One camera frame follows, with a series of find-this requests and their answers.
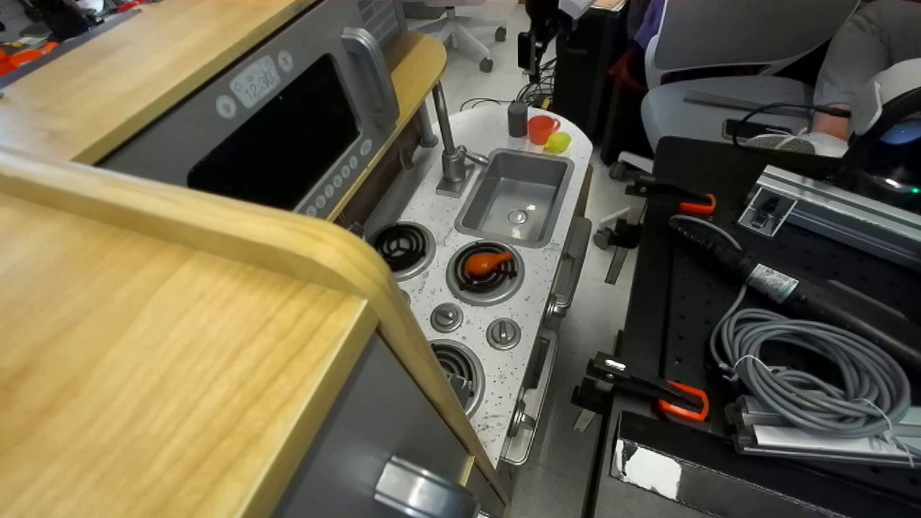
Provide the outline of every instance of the gray cable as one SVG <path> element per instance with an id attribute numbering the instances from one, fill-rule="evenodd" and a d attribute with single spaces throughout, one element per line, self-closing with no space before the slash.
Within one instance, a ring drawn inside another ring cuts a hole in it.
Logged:
<path id="1" fill-rule="evenodd" d="M 672 217 L 672 221 L 707 227 L 743 250 L 713 221 L 694 217 Z M 739 311 L 743 301 L 746 286 L 713 325 L 710 357 L 788 424 L 836 439 L 868 439 L 891 432 L 913 407 L 910 378 L 868 339 L 813 319 L 788 319 L 762 308 Z M 764 347 L 825 357 L 836 367 L 842 385 L 831 385 L 800 368 L 769 367 L 762 361 Z"/>

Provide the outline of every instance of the seat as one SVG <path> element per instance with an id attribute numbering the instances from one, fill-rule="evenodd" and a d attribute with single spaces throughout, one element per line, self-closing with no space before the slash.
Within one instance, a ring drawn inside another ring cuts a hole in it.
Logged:
<path id="1" fill-rule="evenodd" d="M 403 0 L 405 19 L 438 16 L 438 20 L 418 26 L 421 33 L 438 34 L 445 47 L 467 50 L 480 65 L 480 73 L 493 73 L 493 50 L 474 33 L 490 29 L 490 39 L 500 44 L 505 42 L 505 26 L 457 16 L 457 7 L 480 4 L 487 0 Z"/>
<path id="2" fill-rule="evenodd" d="M 813 53 L 842 26 L 858 0 L 664 0 L 662 24 L 644 56 L 646 96 L 642 126 L 651 147 L 664 137 L 729 141 L 724 121 L 809 129 L 812 86 L 776 79 L 783 67 Z M 677 73 L 724 73 L 720 79 L 667 80 Z"/>

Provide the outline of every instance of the knob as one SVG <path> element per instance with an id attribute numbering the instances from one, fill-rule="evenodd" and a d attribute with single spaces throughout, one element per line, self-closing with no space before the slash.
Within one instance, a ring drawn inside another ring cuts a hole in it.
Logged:
<path id="1" fill-rule="evenodd" d="M 487 329 L 487 342 L 493 350 L 516 350 L 521 339 L 521 325 L 516 319 L 495 319 Z"/>
<path id="2" fill-rule="evenodd" d="M 459 329 L 459 319 L 462 319 L 462 311 L 451 303 L 438 306 L 428 318 L 432 329 L 439 335 Z"/>

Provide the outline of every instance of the display screen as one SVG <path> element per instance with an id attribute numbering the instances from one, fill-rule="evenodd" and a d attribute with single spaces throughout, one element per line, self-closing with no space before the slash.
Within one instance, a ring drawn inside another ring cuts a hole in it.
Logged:
<path id="1" fill-rule="evenodd" d="M 241 103 L 259 103 L 272 91 L 269 73 L 259 65 L 233 80 L 238 91 L 229 86 Z M 202 158 L 187 184 L 294 211 L 357 137 L 341 80 L 324 56 Z"/>

